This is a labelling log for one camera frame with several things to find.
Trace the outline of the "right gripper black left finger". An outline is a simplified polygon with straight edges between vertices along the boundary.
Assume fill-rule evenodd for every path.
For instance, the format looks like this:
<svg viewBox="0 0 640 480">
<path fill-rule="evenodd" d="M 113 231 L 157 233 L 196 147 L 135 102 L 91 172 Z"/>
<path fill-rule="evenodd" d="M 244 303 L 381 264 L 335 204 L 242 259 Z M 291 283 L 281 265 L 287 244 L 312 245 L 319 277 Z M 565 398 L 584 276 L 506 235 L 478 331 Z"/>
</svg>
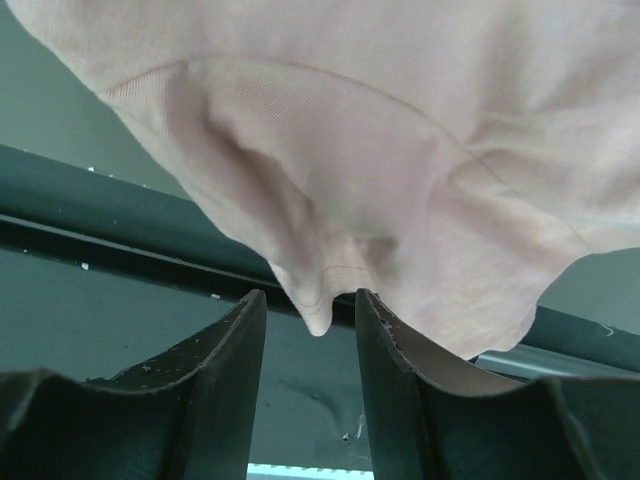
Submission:
<svg viewBox="0 0 640 480">
<path fill-rule="evenodd" d="M 243 479 L 266 332 L 254 290 L 225 315 L 110 379 L 1 376 L 5 479 Z"/>
</svg>

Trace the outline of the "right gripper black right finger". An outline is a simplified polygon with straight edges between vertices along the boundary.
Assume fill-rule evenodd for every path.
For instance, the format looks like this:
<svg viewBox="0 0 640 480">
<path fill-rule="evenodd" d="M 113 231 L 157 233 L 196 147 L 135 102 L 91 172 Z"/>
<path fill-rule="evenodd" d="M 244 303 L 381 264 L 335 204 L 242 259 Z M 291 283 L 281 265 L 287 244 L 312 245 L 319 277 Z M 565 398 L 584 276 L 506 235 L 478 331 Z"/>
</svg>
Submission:
<svg viewBox="0 0 640 480">
<path fill-rule="evenodd" d="M 639 382 L 518 382 L 454 355 L 361 290 L 355 329 L 378 479 L 635 479 Z"/>
</svg>

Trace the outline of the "pink printed t-shirt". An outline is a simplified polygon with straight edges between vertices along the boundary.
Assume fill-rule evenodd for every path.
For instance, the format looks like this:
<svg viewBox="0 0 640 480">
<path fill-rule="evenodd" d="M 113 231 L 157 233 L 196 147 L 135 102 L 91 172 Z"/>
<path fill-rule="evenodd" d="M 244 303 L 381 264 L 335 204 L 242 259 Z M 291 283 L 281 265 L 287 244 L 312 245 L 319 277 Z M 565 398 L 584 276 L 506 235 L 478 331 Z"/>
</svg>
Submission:
<svg viewBox="0 0 640 480">
<path fill-rule="evenodd" d="M 635 1 L 12 1 L 315 336 L 376 292 L 469 359 L 639 243 Z"/>
</svg>

